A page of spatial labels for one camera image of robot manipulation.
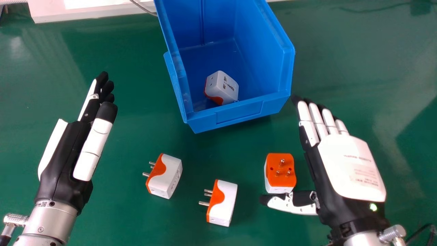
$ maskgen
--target blue plastic bin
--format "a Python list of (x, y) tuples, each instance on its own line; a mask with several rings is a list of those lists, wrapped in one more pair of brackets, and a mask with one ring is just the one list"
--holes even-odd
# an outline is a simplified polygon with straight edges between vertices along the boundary
[[(164, 54), (182, 119), (195, 133), (274, 114), (291, 93), (295, 49), (266, 0), (155, 0)], [(222, 70), (239, 100), (218, 106), (203, 93)]]

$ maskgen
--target green tabletop surface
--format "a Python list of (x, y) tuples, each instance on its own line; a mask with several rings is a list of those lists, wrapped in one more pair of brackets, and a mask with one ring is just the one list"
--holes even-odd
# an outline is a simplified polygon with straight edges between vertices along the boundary
[[(271, 7), (296, 48), (292, 92), (326, 105), (368, 142), (390, 222), (408, 233), (436, 223), (437, 5), (305, 0)], [(35, 25), (26, 5), (10, 6), (0, 21), (0, 215), (31, 212), (57, 119), (76, 120), (104, 70), (115, 82), (118, 116), (70, 246), (327, 244), (329, 228), (316, 216), (258, 202), (269, 152), (292, 153), (296, 189), (313, 188), (291, 101), (278, 114), (194, 134), (180, 116), (166, 51), (151, 15)], [(142, 176), (160, 153), (183, 162), (170, 200), (150, 195)], [(198, 205), (215, 179), (238, 184), (229, 228), (208, 224)]]

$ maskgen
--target power plug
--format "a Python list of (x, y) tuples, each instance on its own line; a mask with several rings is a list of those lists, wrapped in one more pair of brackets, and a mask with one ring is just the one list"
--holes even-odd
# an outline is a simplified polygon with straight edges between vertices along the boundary
[(218, 105), (226, 105), (238, 101), (238, 89), (237, 82), (219, 70), (206, 78), (204, 94)]
[(204, 190), (204, 195), (211, 197), (208, 202), (199, 201), (207, 206), (206, 221), (208, 223), (229, 227), (234, 212), (238, 185), (216, 179), (212, 190)]
[(161, 154), (156, 162), (149, 162), (152, 171), (143, 172), (147, 177), (146, 188), (150, 194), (170, 199), (182, 175), (181, 159)]
[(264, 182), (270, 194), (290, 193), (297, 182), (293, 156), (269, 153), (264, 164)]

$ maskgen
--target robotic hand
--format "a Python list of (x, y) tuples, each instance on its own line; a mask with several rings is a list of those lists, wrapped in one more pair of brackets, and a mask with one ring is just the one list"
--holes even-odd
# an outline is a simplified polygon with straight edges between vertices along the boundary
[(35, 207), (28, 217), (4, 217), (0, 246), (9, 243), (16, 227), (24, 230), (14, 246), (67, 244), (93, 191), (91, 177), (117, 115), (113, 89), (114, 83), (102, 72), (91, 84), (78, 120), (58, 120), (39, 163)]
[(318, 215), (331, 228), (332, 246), (404, 246), (400, 225), (385, 218), (386, 190), (367, 143), (349, 134), (323, 105), (292, 96), (300, 140), (315, 191), (263, 195), (262, 204), (295, 214)]

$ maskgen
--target white and orange adapter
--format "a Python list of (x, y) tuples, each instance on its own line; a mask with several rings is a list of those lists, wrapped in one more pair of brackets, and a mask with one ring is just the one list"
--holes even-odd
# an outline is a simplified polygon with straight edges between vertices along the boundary
[(297, 182), (293, 156), (269, 153), (264, 164), (264, 182), (270, 194), (290, 193)]
[(156, 162), (149, 162), (152, 171), (143, 172), (147, 177), (146, 188), (150, 194), (170, 199), (182, 175), (181, 159), (161, 154)]
[(204, 195), (211, 197), (208, 202), (199, 201), (207, 206), (206, 221), (216, 225), (229, 227), (234, 212), (238, 185), (216, 179), (212, 190), (204, 190)]

